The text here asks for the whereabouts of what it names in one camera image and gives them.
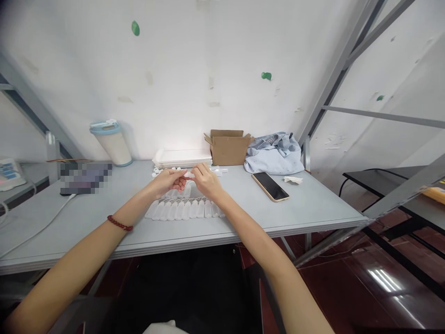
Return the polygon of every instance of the forearm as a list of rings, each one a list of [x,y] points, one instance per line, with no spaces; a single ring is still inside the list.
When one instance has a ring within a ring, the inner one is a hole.
[[[153,202],[145,188],[113,218],[131,226]],[[105,221],[69,250],[8,317],[9,333],[46,333],[117,247],[126,232]]]
[[[218,196],[216,204],[269,277],[287,332],[333,333],[303,278],[283,250],[227,193]]]

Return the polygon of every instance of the smartphone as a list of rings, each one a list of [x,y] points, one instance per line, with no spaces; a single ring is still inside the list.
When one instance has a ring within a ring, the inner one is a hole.
[[[288,199],[289,195],[267,173],[254,173],[253,179],[273,202]]]

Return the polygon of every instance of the white device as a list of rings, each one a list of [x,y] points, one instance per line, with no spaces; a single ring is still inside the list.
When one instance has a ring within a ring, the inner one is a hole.
[[[0,191],[8,191],[26,183],[22,171],[14,159],[0,159]]]

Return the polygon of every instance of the green paint spot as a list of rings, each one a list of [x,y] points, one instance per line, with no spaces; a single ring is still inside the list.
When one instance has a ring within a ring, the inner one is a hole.
[[[270,74],[269,72],[262,72],[261,73],[261,78],[267,79],[267,80],[271,81],[272,80],[272,74]]]
[[[135,36],[139,36],[140,30],[139,30],[139,25],[136,21],[133,21],[131,23],[131,31],[133,31],[133,34]]]

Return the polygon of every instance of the bracelet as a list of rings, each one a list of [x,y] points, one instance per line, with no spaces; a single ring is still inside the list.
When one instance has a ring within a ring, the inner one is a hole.
[[[130,232],[130,231],[133,230],[133,227],[132,227],[132,226],[127,226],[127,225],[124,225],[124,224],[119,223],[117,220],[114,220],[112,215],[109,215],[109,216],[107,217],[107,219],[108,219],[111,223],[113,223],[114,225],[120,227],[120,228],[123,229],[123,230],[126,230],[127,232]]]

